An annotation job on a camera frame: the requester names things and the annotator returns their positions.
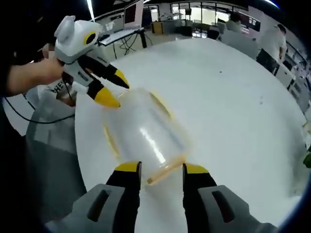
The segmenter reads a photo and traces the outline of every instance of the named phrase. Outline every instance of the white shirt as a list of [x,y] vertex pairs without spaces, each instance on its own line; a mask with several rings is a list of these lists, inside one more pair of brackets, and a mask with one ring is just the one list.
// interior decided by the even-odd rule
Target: white shirt
[[283,48],[283,53],[286,51],[285,35],[280,28],[275,25],[273,28],[267,30],[261,37],[260,46],[276,61],[279,61],[280,48]]
[[236,32],[236,33],[242,33],[241,32],[241,24],[233,22],[232,20],[229,20],[226,24],[226,27],[228,30]]

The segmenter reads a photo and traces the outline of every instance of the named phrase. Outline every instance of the computer monitor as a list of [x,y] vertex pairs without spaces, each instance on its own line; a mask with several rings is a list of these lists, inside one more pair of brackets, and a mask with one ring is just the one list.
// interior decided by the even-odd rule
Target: computer monitor
[[143,0],[128,5],[124,10],[124,29],[139,28],[142,22]]

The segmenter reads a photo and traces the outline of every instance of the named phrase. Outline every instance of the table leg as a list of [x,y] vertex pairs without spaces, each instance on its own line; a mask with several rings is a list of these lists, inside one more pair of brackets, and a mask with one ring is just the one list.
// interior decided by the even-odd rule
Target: table leg
[[145,31],[141,31],[139,33],[140,38],[141,38],[141,43],[142,43],[142,47],[145,49],[147,48],[147,42],[146,42],[146,37],[145,37]]
[[115,43],[112,43],[112,46],[113,46],[113,51],[115,52],[115,58],[117,58]]

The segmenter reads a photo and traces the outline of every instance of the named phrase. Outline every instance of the window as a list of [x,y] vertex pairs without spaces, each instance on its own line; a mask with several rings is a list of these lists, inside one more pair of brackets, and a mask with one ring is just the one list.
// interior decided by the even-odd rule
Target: window
[[227,9],[227,10],[229,10],[229,11],[232,11],[232,6],[218,3],[218,4],[217,4],[217,9],[223,9],[223,10],[224,10],[224,9]]
[[151,20],[152,22],[159,21],[159,7],[157,5],[154,6],[144,6],[144,9],[148,8],[151,11]]
[[229,20],[229,18],[230,18],[230,14],[228,14],[228,13],[219,12],[219,11],[216,12],[216,22],[218,22],[218,19],[221,19],[221,20],[227,22]]
[[215,25],[215,3],[203,2],[202,3],[202,23],[208,25]]
[[179,19],[179,5],[177,4],[171,4],[171,8],[172,8],[172,14],[176,14],[173,16],[173,19]]
[[186,19],[186,9],[189,9],[189,2],[179,4],[180,19]]
[[202,10],[200,2],[190,2],[191,8],[191,20],[194,23],[201,23],[202,21]]

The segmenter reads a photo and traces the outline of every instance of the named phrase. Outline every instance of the ceiling light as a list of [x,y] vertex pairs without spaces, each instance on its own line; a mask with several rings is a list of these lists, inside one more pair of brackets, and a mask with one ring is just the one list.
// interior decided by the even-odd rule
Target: ceiling light
[[87,6],[88,6],[88,10],[89,10],[89,13],[91,14],[91,18],[93,21],[94,20],[94,12],[93,12],[93,6],[92,6],[92,0],[86,0],[87,1]]
[[279,8],[278,5],[276,5],[274,2],[270,1],[270,0],[264,0],[267,3],[270,3],[271,5],[275,6],[276,8]]

